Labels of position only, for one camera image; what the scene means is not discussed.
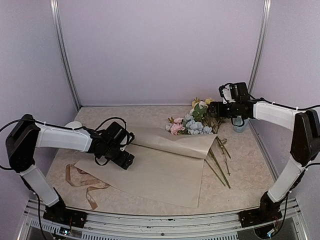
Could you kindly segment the beige wrapping paper sheet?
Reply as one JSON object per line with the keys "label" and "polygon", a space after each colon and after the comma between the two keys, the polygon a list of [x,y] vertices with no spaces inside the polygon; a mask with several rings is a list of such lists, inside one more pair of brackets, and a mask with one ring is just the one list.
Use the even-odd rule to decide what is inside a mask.
{"label": "beige wrapping paper sheet", "polygon": [[124,170],[110,161],[99,166],[82,157],[75,167],[131,195],[176,206],[197,208],[204,160],[216,135],[173,135],[162,128],[132,127],[134,155]]}

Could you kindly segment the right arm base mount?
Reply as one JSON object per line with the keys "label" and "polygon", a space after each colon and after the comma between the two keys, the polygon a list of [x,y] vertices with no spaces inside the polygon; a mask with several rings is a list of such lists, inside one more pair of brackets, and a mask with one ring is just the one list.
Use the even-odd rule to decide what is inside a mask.
{"label": "right arm base mount", "polygon": [[240,211],[238,216],[242,228],[272,222],[276,218],[281,219],[283,217],[280,210],[263,213],[259,208]]}

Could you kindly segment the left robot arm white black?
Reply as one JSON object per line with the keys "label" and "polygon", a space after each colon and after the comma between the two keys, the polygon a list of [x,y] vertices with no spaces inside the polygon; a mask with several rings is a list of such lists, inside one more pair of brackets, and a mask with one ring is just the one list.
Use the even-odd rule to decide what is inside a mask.
{"label": "left robot arm white black", "polygon": [[73,121],[59,126],[38,121],[31,114],[5,125],[13,129],[5,140],[8,156],[8,171],[20,175],[25,185],[49,208],[50,214],[63,223],[70,218],[58,192],[49,184],[42,171],[36,166],[34,153],[37,148],[68,149],[94,155],[97,163],[100,158],[113,162],[124,170],[133,163],[134,155],[125,150],[135,139],[126,125],[117,123],[118,117],[111,117],[111,124],[102,129],[90,129]]}

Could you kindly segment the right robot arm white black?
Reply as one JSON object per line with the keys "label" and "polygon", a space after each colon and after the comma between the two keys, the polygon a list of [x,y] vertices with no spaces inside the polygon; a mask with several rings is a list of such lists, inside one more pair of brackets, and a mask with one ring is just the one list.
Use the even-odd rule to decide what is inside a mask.
{"label": "right robot arm white black", "polygon": [[256,119],[292,131],[289,160],[274,185],[267,191],[267,196],[273,203],[285,198],[308,164],[320,153],[320,119],[313,109],[289,109],[253,100],[243,103],[213,101],[209,104],[208,112],[214,118]]}

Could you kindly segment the pink fake flower stem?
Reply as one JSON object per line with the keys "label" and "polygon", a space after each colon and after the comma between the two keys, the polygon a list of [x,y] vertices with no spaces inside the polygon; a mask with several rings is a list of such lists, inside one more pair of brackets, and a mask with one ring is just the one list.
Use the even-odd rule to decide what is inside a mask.
{"label": "pink fake flower stem", "polygon": [[168,118],[168,124],[165,126],[165,130],[170,132],[172,135],[181,134],[186,130],[184,126],[184,119],[182,117]]}

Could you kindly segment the blue hydrangea fake flower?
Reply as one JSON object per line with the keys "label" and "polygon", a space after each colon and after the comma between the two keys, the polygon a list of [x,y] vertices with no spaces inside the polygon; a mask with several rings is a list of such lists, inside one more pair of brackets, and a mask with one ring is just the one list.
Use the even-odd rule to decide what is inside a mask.
{"label": "blue hydrangea fake flower", "polygon": [[211,135],[213,134],[212,127],[203,125],[200,121],[195,121],[190,114],[184,116],[184,127],[189,135]]}

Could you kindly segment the yellow rose fake flower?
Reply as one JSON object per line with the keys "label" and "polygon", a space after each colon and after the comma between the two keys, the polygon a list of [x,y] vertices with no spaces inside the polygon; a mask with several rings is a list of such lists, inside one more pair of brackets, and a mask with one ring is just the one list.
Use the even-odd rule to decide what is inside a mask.
{"label": "yellow rose fake flower", "polygon": [[214,100],[212,98],[206,98],[205,100],[200,100],[196,97],[191,106],[191,110],[189,114],[194,117],[195,119],[202,119],[207,112],[207,109]]}

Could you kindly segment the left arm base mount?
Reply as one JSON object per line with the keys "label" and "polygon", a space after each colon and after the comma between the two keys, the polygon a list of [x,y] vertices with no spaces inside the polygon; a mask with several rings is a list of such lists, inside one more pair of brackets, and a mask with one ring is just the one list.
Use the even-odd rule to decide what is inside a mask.
{"label": "left arm base mount", "polygon": [[45,210],[43,218],[54,223],[83,229],[87,220],[87,213],[68,208],[60,213],[53,213],[52,211]]}

